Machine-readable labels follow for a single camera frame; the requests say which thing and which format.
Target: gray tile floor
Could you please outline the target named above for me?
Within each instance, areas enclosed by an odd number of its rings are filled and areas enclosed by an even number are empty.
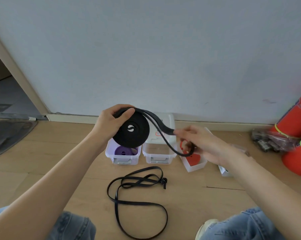
[[[0,80],[0,104],[12,104],[0,113],[0,118],[45,119],[12,76]]]

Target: shoe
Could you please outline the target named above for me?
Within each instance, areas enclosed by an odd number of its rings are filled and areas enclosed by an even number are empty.
[[[200,240],[201,236],[204,234],[204,232],[206,231],[206,229],[212,225],[213,223],[217,223],[219,222],[217,219],[210,219],[210,220],[207,220],[205,221],[204,225],[202,225],[197,234],[196,234],[196,237],[195,237],[195,240]]]

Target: blue denim jeans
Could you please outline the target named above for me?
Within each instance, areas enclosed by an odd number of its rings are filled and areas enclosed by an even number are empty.
[[[0,208],[0,213],[8,206]],[[96,227],[87,217],[64,211],[46,240],[94,240]]]
[[[200,240],[285,240],[259,207],[214,223]]]

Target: door frame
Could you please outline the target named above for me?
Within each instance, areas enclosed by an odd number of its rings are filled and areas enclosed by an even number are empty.
[[[49,109],[46,107],[44,102],[40,99],[38,94],[32,88],[29,81],[27,80],[23,72],[20,70],[20,68],[17,66],[16,62],[13,60],[8,50],[5,48],[5,46],[1,41],[0,41],[0,59],[7,67],[7,69],[10,71],[14,79],[18,82],[20,87],[24,90],[24,92],[32,101],[32,103],[35,105],[35,107],[38,109],[40,114],[44,116],[50,114]]]

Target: rolled black resistance band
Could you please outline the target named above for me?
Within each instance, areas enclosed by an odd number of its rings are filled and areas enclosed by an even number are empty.
[[[151,169],[159,169],[161,171],[161,173],[162,173],[161,176],[158,177],[156,174],[153,174],[153,173],[148,174],[145,177],[130,176],[130,175],[133,175],[135,173],[140,173],[140,172],[148,171],[148,170],[151,170]],[[129,189],[129,188],[132,188],[132,187],[151,187],[151,186],[153,186],[153,185],[155,185],[157,183],[161,183],[164,186],[164,189],[166,189],[167,178],[163,177],[163,175],[164,175],[164,173],[163,173],[163,171],[162,171],[162,169],[160,167],[158,167],[158,166],[152,166],[152,167],[147,167],[147,168],[143,168],[143,169],[131,172],[131,173],[127,174],[124,177],[118,177],[118,178],[114,179],[113,181],[111,181],[110,184],[108,185],[108,187],[107,187],[107,195],[115,203],[115,216],[116,216],[116,220],[117,220],[118,226],[122,230],[122,232],[124,234],[126,234],[127,236],[129,236],[130,238],[136,239],[136,240],[147,240],[147,239],[156,238],[157,236],[159,236],[165,230],[165,228],[167,226],[168,213],[167,213],[167,210],[165,209],[165,207],[162,206],[161,204],[152,203],[152,202],[138,202],[138,201],[119,200],[118,199],[118,191],[119,191],[119,189],[120,188]],[[116,190],[115,198],[112,198],[112,197],[109,196],[109,188],[117,180],[121,180],[120,181],[120,186]],[[124,180],[137,180],[137,182],[127,182],[127,183],[124,183]],[[133,237],[133,236],[129,235],[123,229],[123,227],[120,224],[119,215],[118,215],[118,204],[130,205],[130,206],[159,206],[159,207],[163,208],[164,211],[165,211],[165,213],[166,213],[166,223],[165,223],[165,226],[163,227],[163,229],[159,233],[157,233],[153,237],[149,237],[149,238],[136,238],[136,237]]]
[[[118,110],[113,116],[115,118],[118,118],[129,108],[131,107],[122,108]],[[164,123],[156,114],[144,109],[134,109],[135,113],[119,128],[118,132],[113,137],[114,141],[116,141],[119,145],[127,148],[136,148],[142,145],[149,136],[149,124],[147,121],[148,119],[156,127],[166,144],[174,153],[182,157],[189,157],[194,153],[195,145],[193,143],[191,144],[190,151],[187,154],[176,151],[175,148],[173,148],[168,143],[163,135],[163,133],[165,133],[174,136],[174,130],[164,125]]]

